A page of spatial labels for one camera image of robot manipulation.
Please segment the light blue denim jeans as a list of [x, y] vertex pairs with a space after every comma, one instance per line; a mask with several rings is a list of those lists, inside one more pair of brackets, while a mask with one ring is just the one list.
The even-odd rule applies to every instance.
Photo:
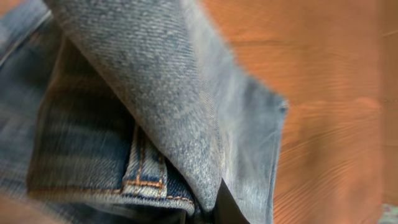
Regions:
[[68, 223], [272, 223], [286, 111], [196, 1], [1, 17], [1, 191]]

